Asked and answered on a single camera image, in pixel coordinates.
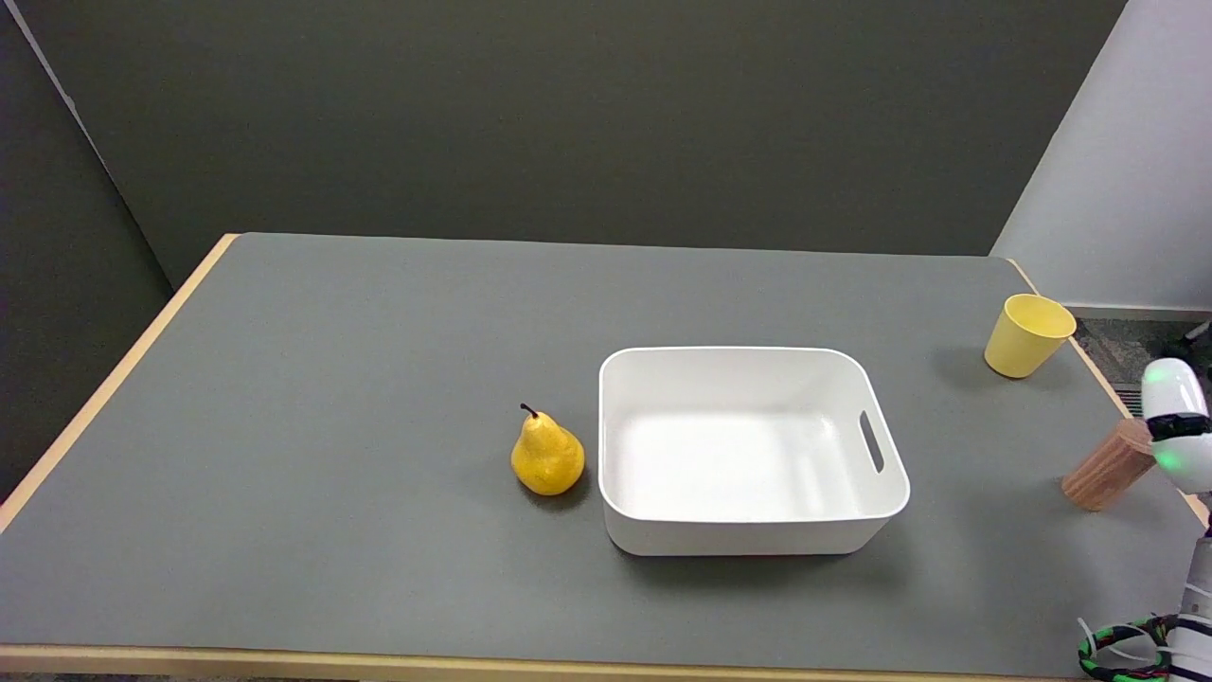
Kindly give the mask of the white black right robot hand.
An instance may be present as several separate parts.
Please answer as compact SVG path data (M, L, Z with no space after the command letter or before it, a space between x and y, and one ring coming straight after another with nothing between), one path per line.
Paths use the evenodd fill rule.
M1204 389L1182 359L1157 359L1140 380L1142 419L1156 465L1183 494L1211 492L1211 422Z

